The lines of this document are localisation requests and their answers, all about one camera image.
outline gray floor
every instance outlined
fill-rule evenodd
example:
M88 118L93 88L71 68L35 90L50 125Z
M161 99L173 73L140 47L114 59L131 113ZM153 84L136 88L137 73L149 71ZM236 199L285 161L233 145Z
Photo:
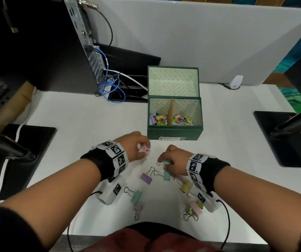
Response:
M102 236L82 236L70 235L70 242L74 252L80 251L98 241ZM211 242L216 248L220 248L221 242ZM245 244L245 243L227 243L225 244L224 251L226 252L269 252L268 245L261 244ZM66 235L62 235L56 244L52 247L50 252L70 252L68 240Z

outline white table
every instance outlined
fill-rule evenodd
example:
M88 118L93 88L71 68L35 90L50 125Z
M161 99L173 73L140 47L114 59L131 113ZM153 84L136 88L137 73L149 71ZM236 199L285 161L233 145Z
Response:
M301 193L301 169L278 165L253 116L255 110L293 111L274 85L241 86L228 90L218 84L200 84L204 131L197 141L151 141L151 152L143 162L130 164L123 172L132 190L143 192L140 221L171 225L198 239L222 242L228 220L223 207L205 211L198 222L181 219L187 197L173 181L153 177L150 185L140 179L169 144L191 152L216 155L233 167ZM94 95L42 92L28 124L56 127L57 133L37 168L29 186L64 168L95 144L132 131L147 134L147 104L107 102ZM90 197L71 223L75 235L105 236L135 224L133 205L122 194L110 206ZM230 207L229 242L261 243L258 236Z

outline white cable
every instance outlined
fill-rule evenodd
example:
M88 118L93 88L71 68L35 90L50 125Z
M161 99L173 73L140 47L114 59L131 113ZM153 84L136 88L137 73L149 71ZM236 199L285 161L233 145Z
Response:
M122 76L125 76L127 78L129 78L130 80L133 80L136 84L138 84L139 86L141 86L144 90L148 91L148 88L144 87L143 85L140 84L140 82L137 82L135 79L129 77L128 75L126 74L123 74L121 72L118 72L118 71L114 71L114 70L109 70L110 72L116 72L117 74L120 74Z
M28 108L27 116L26 116L25 120L23 121L23 123L21 125L19 125L19 127L17 128L16 136L15 136L15 142L18 142L19 137L20 137L21 128L23 127L23 125L25 125L27 123L27 121L29 119L29 115L30 115L30 112L31 112L31 106L32 106L32 103L33 103L35 92L36 92L36 87L34 87L33 95L31 96L31 102L29 103L29 108ZM5 177L5 172L6 172L8 161L9 161L9 159L5 159L5 161L4 161L3 165L2 165L2 168L1 168L1 173L0 173L0 192L1 192L1 189L2 189L2 184L3 184L4 177Z

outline red clothing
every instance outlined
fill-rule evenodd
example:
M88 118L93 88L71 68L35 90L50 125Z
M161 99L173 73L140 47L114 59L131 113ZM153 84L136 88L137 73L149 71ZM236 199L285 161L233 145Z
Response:
M151 241L138 231L123 228L82 252L214 252L220 251L205 241L166 233Z

